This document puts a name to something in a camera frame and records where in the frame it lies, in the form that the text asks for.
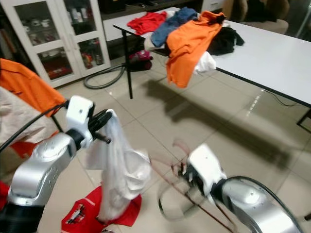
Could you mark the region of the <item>black cloth garment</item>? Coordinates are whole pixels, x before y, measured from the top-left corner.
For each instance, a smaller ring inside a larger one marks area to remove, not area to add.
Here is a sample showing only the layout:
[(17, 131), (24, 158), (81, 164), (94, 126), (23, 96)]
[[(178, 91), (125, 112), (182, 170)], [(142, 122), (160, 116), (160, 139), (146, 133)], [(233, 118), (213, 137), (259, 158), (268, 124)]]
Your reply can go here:
[(222, 27), (212, 39), (207, 51), (211, 55), (226, 55), (235, 51), (235, 46), (244, 45), (245, 41), (240, 34), (231, 27)]

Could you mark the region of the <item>white glass door cabinet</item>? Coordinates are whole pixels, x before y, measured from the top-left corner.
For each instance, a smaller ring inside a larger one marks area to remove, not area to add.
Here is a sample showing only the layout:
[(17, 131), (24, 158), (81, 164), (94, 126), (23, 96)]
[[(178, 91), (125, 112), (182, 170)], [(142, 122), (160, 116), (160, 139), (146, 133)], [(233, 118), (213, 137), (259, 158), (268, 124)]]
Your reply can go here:
[(52, 87), (110, 68), (98, 0), (0, 0), (37, 74)]

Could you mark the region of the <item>white table black legs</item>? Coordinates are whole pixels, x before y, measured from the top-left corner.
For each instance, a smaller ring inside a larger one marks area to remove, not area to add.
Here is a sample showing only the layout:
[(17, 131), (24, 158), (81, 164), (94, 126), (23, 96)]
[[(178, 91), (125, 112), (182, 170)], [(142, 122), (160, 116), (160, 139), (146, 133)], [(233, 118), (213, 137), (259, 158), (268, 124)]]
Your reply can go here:
[(245, 43), (216, 56), (216, 69), (308, 107), (297, 125), (311, 133), (311, 42), (229, 22)]

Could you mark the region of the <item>white printed t-shirt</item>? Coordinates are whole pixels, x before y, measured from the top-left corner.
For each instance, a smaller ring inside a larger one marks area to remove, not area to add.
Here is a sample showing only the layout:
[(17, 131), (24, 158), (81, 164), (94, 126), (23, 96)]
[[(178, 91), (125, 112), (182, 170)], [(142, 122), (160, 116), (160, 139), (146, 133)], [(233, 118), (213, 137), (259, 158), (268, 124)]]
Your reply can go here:
[(111, 138), (111, 143), (95, 139), (87, 149), (85, 168), (101, 171), (103, 196), (98, 219), (109, 221), (118, 219), (131, 200), (144, 191), (151, 177), (151, 165), (145, 153), (131, 146), (114, 110), (111, 120), (99, 132)]

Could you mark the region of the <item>white grey patterned shirt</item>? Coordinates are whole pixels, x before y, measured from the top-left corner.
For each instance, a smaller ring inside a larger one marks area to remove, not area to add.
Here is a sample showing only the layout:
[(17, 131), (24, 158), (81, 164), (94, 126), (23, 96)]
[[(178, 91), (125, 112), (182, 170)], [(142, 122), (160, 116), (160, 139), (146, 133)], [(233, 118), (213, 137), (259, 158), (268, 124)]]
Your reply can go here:
[[(0, 142), (6, 142), (38, 115), (40, 111), (2, 87), (0, 89)], [(51, 137), (55, 132), (56, 126), (53, 121), (43, 116), (16, 137), (14, 142), (38, 143)]]

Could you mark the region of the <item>pink black vacuum cleaner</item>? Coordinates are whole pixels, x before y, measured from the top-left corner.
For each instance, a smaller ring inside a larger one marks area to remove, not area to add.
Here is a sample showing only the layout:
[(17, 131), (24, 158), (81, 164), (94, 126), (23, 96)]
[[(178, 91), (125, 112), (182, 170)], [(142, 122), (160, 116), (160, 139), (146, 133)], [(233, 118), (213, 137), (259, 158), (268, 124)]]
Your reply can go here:
[(131, 72), (147, 71), (153, 66), (153, 57), (147, 50), (137, 51), (129, 56), (129, 65), (127, 68)]

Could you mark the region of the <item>orange polo shirt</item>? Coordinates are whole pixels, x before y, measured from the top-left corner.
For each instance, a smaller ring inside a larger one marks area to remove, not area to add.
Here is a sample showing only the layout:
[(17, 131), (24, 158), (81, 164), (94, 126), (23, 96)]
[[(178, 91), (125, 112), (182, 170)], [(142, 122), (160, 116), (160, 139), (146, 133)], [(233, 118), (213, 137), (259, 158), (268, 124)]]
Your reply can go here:
[[(6, 59), (0, 60), (0, 87), (13, 93), (40, 113), (65, 102), (65, 97), (51, 87), (36, 73), (22, 64)], [(53, 110), (42, 117), (55, 114)], [(28, 158), (38, 143), (11, 142), (9, 145), (21, 158)]]
[(224, 13), (203, 11), (197, 20), (190, 20), (169, 33), (167, 46), (171, 53), (166, 63), (169, 83), (187, 87), (195, 66), (222, 28), (225, 18)]

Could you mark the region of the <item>blue denim garment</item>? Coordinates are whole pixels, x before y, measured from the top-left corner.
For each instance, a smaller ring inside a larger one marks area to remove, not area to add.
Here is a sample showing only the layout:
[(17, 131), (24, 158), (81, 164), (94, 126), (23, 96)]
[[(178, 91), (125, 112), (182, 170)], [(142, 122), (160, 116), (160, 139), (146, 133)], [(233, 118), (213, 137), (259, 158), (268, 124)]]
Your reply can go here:
[(167, 37), (171, 32), (197, 17), (198, 13), (196, 10), (182, 7), (182, 9), (175, 11), (171, 17), (168, 17), (165, 22), (151, 34), (151, 40), (156, 46), (162, 45), (167, 41)]

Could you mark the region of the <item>red plastic hanger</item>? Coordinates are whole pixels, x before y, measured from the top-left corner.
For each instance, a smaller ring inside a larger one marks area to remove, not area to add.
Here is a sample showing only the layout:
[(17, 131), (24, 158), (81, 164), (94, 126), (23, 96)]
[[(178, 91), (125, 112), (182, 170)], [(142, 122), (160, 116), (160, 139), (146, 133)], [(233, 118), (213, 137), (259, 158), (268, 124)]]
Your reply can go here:
[[(208, 202), (208, 198), (202, 197), (200, 200), (193, 198), (193, 195), (191, 194), (199, 193), (197, 188), (191, 188), (189, 184), (173, 184), (175, 174), (173, 174), (171, 171), (171, 165), (177, 164), (178, 162), (184, 162), (187, 164), (189, 154), (191, 153), (190, 147), (181, 138), (175, 138), (173, 140), (173, 146), (179, 148), (184, 153), (184, 157), (176, 161), (163, 160), (162, 158), (152, 156), (150, 157), (150, 165), (153, 169), (153, 173), (158, 174), (158, 177), (164, 181), (164, 184), (158, 189), (157, 193), (158, 210), (160, 211), (162, 217), (168, 221), (176, 222), (189, 219), (191, 216), (196, 214), (196, 212), (202, 211), (205, 213), (205, 215), (208, 215), (211, 219), (220, 224), (220, 226), (229, 231), (229, 233), (238, 233), (238, 227), (236, 226), (236, 223), (232, 220), (231, 216), (226, 213), (224, 208), (220, 206), (220, 204), (215, 204), (215, 208), (220, 211), (220, 214), (225, 217), (226, 221), (216, 217), (206, 208), (205, 203)], [(165, 208), (165, 204), (163, 204), (165, 194), (171, 189), (174, 189), (178, 195), (183, 196), (184, 199), (190, 203), (189, 205), (178, 206), (180, 213), (176, 216), (173, 215), (171, 209)]]

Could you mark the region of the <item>red shirt plaid pockets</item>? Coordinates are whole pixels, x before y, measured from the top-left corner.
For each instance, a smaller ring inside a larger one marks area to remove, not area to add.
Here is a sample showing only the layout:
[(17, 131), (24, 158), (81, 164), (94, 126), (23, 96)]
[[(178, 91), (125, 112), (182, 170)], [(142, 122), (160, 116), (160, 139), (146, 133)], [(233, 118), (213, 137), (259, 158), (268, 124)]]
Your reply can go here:
[(118, 219), (100, 222), (97, 219), (102, 202), (102, 188), (95, 188), (89, 195), (76, 200), (73, 208), (61, 222), (61, 233), (102, 233), (110, 224), (128, 226), (134, 225), (142, 204), (142, 196), (131, 200), (126, 211)]

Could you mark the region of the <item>cream cloth garment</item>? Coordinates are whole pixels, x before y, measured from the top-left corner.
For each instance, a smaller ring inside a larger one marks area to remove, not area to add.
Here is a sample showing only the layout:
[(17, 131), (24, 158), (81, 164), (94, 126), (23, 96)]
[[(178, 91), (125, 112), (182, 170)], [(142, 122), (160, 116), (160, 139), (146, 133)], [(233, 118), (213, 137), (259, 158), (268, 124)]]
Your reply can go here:
[(165, 55), (169, 55), (169, 53), (171, 53), (171, 50), (169, 49), (166, 42), (164, 42), (162, 45), (156, 46), (151, 38), (145, 38), (143, 46), (147, 51), (155, 51), (158, 53), (164, 53)]

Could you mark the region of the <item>white cloth garment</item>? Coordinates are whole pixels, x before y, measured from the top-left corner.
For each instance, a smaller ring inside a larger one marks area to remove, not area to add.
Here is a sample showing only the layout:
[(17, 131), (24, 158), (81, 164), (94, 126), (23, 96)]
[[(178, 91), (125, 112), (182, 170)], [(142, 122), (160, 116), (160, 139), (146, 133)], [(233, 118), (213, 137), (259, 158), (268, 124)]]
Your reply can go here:
[(208, 51), (205, 51), (198, 63), (195, 65), (193, 73), (195, 75), (198, 75), (198, 73), (209, 72), (215, 69), (216, 61), (213, 59)]

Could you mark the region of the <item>red collared shirt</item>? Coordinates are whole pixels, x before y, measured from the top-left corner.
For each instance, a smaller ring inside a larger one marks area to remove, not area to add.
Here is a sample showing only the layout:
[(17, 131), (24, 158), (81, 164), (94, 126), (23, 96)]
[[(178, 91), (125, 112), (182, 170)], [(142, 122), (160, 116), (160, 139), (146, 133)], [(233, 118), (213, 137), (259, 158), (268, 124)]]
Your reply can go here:
[(7, 203), (7, 196), (9, 193), (9, 186), (7, 186), (4, 182), (0, 182), (0, 209), (4, 208)]

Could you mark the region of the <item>brown upholstered chair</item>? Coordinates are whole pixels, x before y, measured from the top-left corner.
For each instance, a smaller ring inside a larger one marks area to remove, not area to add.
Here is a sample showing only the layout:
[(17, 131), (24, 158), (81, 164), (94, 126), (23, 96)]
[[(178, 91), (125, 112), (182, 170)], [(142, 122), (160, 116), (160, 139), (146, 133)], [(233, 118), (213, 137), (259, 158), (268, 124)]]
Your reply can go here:
[(289, 7), (288, 0), (224, 0), (222, 12), (230, 21), (284, 34)]

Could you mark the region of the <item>red cloth garment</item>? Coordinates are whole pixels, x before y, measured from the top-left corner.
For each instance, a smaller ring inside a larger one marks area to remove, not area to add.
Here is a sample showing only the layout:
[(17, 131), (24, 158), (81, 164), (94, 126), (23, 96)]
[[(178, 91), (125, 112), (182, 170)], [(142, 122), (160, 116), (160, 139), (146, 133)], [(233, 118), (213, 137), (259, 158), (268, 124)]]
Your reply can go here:
[(127, 23), (127, 27), (134, 30), (137, 35), (153, 33), (168, 17), (167, 12), (146, 13), (142, 17), (134, 18)]

